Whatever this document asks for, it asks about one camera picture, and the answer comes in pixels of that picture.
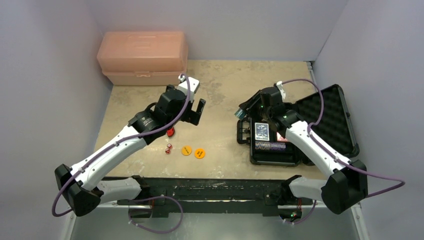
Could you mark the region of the green poker chip stack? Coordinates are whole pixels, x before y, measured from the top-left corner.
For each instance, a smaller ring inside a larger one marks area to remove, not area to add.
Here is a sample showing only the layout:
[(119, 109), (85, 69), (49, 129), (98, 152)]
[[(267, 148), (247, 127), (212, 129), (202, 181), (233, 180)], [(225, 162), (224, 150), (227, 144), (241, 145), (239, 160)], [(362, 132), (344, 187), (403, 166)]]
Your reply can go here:
[(243, 110), (243, 109), (241, 109), (241, 108), (239, 108), (235, 113), (234, 113), (234, 115), (239, 119), (239, 120), (243, 120), (244, 118), (245, 118), (245, 116), (246, 116), (246, 112)]

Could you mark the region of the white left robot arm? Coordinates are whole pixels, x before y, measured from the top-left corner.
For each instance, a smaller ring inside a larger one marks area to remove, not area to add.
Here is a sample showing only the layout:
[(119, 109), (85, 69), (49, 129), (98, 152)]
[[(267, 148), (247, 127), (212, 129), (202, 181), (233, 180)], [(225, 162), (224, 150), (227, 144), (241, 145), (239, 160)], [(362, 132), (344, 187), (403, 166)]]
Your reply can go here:
[(206, 104), (200, 99), (197, 109), (191, 109), (199, 83), (192, 80), (177, 87), (168, 85), (157, 102), (138, 112), (128, 124), (98, 151), (68, 167), (64, 164), (54, 171), (59, 193), (53, 201), (51, 213), (55, 217), (60, 197), (64, 197), (71, 211), (78, 217), (93, 211), (98, 205), (132, 200), (138, 205), (146, 203), (149, 191), (139, 176), (121, 180), (104, 180), (104, 177), (123, 160), (164, 136), (176, 122), (198, 125)]

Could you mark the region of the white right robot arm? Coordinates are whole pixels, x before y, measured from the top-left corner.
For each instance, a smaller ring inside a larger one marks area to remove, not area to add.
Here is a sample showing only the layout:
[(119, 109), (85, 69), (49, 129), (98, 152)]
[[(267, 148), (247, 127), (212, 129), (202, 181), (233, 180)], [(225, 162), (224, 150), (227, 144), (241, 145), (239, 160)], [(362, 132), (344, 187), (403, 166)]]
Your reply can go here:
[(295, 145), (326, 177), (308, 179), (296, 175), (282, 183), (281, 200), (292, 204), (299, 198), (321, 201), (334, 214), (341, 214), (368, 196), (366, 166), (360, 160), (350, 160), (326, 143), (312, 130), (302, 115), (284, 102), (281, 87), (266, 87), (239, 105), (235, 115), (267, 127), (267, 132), (279, 133)]

